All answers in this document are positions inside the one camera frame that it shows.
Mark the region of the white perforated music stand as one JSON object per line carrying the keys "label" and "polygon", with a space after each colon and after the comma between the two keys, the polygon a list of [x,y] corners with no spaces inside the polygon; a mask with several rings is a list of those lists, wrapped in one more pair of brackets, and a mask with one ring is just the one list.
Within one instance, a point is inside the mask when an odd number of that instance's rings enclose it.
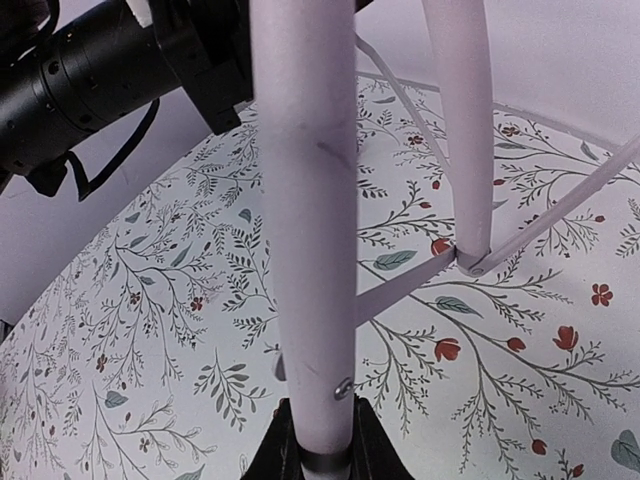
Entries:
{"label": "white perforated music stand", "polygon": [[634,161],[631,140],[554,207],[491,247],[493,88],[485,7],[427,1],[447,127],[441,162],[453,188],[457,241],[366,292],[356,288],[355,55],[374,50],[354,30],[352,1],[253,1],[254,96],[264,212],[299,479],[351,479],[355,332],[445,267],[480,276],[600,190]]}

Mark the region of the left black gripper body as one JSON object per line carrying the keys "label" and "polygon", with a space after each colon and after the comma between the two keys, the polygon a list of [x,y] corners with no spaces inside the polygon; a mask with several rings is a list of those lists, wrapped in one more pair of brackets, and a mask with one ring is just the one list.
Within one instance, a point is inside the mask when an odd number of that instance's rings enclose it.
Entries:
{"label": "left black gripper body", "polygon": [[151,1],[156,42],[181,87],[215,134],[241,125],[253,100],[247,1]]}

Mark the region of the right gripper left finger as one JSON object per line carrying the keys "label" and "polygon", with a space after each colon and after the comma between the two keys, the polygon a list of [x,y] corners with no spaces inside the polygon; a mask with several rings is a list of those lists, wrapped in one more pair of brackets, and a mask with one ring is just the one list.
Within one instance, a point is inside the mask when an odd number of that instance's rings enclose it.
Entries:
{"label": "right gripper left finger", "polygon": [[241,480],[296,480],[299,478],[299,450],[290,401],[288,398],[282,398]]}

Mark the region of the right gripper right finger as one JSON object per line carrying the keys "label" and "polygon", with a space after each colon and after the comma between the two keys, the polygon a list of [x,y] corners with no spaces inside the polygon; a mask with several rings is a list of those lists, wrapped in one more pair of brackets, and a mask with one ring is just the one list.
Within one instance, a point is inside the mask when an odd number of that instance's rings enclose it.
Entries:
{"label": "right gripper right finger", "polygon": [[355,397],[351,479],[413,480],[369,401]]}

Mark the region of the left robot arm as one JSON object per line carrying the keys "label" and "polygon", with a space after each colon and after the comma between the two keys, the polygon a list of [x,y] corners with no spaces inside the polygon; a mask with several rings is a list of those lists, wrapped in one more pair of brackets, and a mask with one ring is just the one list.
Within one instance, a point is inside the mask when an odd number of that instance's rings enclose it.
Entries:
{"label": "left robot arm", "polygon": [[[103,1],[60,26],[56,1],[1,5],[1,180],[21,176],[52,197],[65,176],[78,196],[100,188],[146,136],[161,98],[182,89],[214,134],[253,98],[245,1],[152,1],[138,19]],[[143,109],[129,139],[88,178],[75,148]]]}

